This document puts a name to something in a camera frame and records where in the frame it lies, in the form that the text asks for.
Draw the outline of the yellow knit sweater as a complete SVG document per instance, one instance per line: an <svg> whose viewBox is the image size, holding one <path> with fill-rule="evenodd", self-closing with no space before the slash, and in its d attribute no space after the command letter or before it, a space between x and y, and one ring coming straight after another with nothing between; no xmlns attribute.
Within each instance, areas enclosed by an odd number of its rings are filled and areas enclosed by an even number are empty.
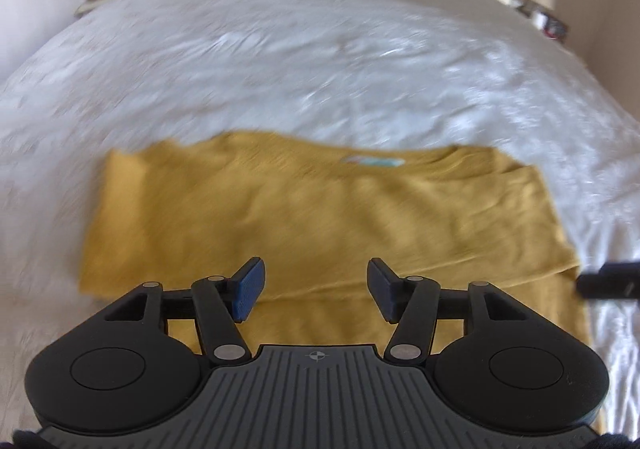
<svg viewBox="0 0 640 449"><path fill-rule="evenodd" d="M439 283L435 381L463 412L553 432L608 389L573 287L579 261L540 172L497 149L360 151L265 132L163 140L105 158L79 287L171 290L251 257L266 286L259 344L384 346L371 258Z"/></svg>

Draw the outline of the white embroidered bedspread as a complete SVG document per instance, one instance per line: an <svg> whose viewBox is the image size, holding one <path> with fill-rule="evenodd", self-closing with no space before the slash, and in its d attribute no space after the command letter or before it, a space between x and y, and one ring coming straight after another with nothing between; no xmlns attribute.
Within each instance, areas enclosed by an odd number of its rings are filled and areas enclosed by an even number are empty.
<svg viewBox="0 0 640 449"><path fill-rule="evenodd" d="M265 132L375 151L490 147L535 166L582 269L639 255L639 125L495 0L115 0L1 88L1 430L26 368L111 299L79 276L105 158ZM606 429L639 432L634 307L586 307Z"/></svg>

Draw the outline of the left white nightstand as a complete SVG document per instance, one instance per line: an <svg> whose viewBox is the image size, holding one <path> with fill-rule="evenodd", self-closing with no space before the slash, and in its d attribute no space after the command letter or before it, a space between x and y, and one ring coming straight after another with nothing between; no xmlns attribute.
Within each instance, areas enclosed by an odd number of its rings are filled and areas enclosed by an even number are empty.
<svg viewBox="0 0 640 449"><path fill-rule="evenodd" d="M98 7L108 3L110 1L114 1L114 0L90 0L90 1L86 1L85 3L82 3L81 6L78 7L78 9L75 10L74 17L76 19L82 18L83 16L86 16L86 15L90 14L93 10L97 9Z"/></svg>

